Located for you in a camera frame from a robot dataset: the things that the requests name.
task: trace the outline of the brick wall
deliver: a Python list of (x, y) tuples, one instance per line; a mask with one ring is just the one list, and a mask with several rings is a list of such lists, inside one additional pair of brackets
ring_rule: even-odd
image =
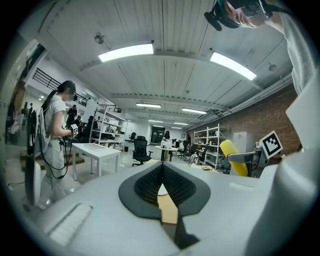
[(254, 105), (217, 121), (197, 127), (187, 133), (191, 136), (191, 142), (193, 142), (194, 131), (215, 127), (219, 123), (222, 126), (229, 126), (231, 139), (233, 138), (233, 133), (248, 132), (255, 141), (258, 141), (275, 130), (283, 146), (281, 154), (288, 155), (295, 152), (300, 145), (298, 135), (286, 115), (287, 108), (296, 97), (297, 93), (294, 87), (289, 85)]

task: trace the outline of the equipment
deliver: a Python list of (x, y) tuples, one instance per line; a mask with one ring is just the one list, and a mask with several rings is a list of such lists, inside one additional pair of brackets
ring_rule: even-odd
[[(228, 18), (224, 6), (225, 1), (226, 0), (218, 0), (215, 6), (213, 7), (212, 11), (204, 13), (204, 17), (206, 18), (206, 20), (217, 31), (222, 30), (220, 23), (230, 29), (236, 29), (240, 26), (239, 24)], [(272, 12), (281, 12), (293, 15), (291, 12), (283, 8), (267, 4), (265, 0), (228, 0), (228, 2), (232, 5), (232, 7), (235, 10), (242, 9), (242, 11), (247, 17), (254, 17), (263, 13), (267, 18), (271, 18), (273, 15)]]

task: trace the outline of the white floor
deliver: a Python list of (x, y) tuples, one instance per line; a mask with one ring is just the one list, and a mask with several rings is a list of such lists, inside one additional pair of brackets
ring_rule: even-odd
[[(126, 146), (129, 147), (128, 152), (121, 152), (120, 159), (119, 159), (119, 166), (118, 172), (123, 172), (127, 168), (134, 168), (132, 167), (133, 163), (138, 163), (135, 161), (133, 157), (133, 149), (134, 144), (132, 142), (126, 141)], [(6, 145), (6, 183), (21, 183), (25, 181), (25, 173), (21, 169), (20, 164), (20, 152), (22, 150), (26, 150), (25, 147), (16, 146), (16, 145)], [(160, 160), (161, 159), (161, 150), (155, 148), (154, 145), (147, 146), (147, 153), (148, 151), (152, 151), (151, 154), (152, 159)], [(63, 178), (65, 182), (66, 189), (77, 189), (82, 184), (98, 178), (98, 174), (91, 174), (91, 159), (85, 155), (81, 156), (84, 158), (85, 162), (76, 165), (77, 171), (77, 181), (74, 181), (72, 178), (73, 174), (73, 167), (68, 166), (67, 175)], [(180, 157), (173, 156), (172, 162), (173, 163), (181, 163), (187, 164), (188, 159), (186, 158), (185, 161), (180, 159)], [(115, 159), (108, 159), (102, 162), (102, 175), (112, 175), (115, 173)], [(43, 177), (46, 174), (46, 171), (41, 171), (41, 176)], [(22, 184), (12, 184), (9, 186), (10, 194), (12, 198), (12, 202), (15, 206), (21, 211), (21, 214), (27, 215), (32, 220), (35, 220), (37, 216), (41, 213), (40, 210), (33, 210), (31, 212), (27, 212), (23, 208), (23, 200), (25, 200), (26, 192), (25, 192), (25, 185)]]

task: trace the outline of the black railing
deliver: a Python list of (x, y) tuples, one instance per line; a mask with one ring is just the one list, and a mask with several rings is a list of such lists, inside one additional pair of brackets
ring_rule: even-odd
[(100, 109), (99, 110), (102, 110), (102, 111), (106, 111), (107, 112), (115, 112), (115, 113), (121, 113), (121, 108), (118, 107), (117, 105), (103, 105), (103, 104), (99, 104), (100, 106)]
[[(43, 84), (44, 86), (54, 90), (56, 89), (59, 85), (61, 85), (60, 82), (52, 78), (50, 75), (47, 73), (43, 72), (40, 68), (36, 68), (36, 71), (32, 77), (32, 79), (38, 81), (40, 84)], [(80, 94), (76, 94), (78, 96), (78, 99), (76, 102), (78, 102), (82, 106), (87, 106), (87, 101), (88, 99), (81, 96)]]

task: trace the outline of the white ceiling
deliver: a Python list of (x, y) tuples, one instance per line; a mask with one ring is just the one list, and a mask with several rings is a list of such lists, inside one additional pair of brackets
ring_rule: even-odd
[[(283, 35), (259, 29), (208, 25), (204, 13), (215, 0), (60, 0), (37, 36), (63, 67), (91, 90), (126, 110), (131, 117), (192, 124), (201, 117), (182, 107), (226, 110), (267, 88), (292, 65)], [(97, 44), (97, 33), (105, 36)], [(98, 55), (154, 40), (154, 55), (101, 63)], [(253, 81), (209, 62), (216, 51), (247, 66)], [(269, 65), (276, 64), (274, 72)], [(160, 103), (155, 111), (137, 102)]]

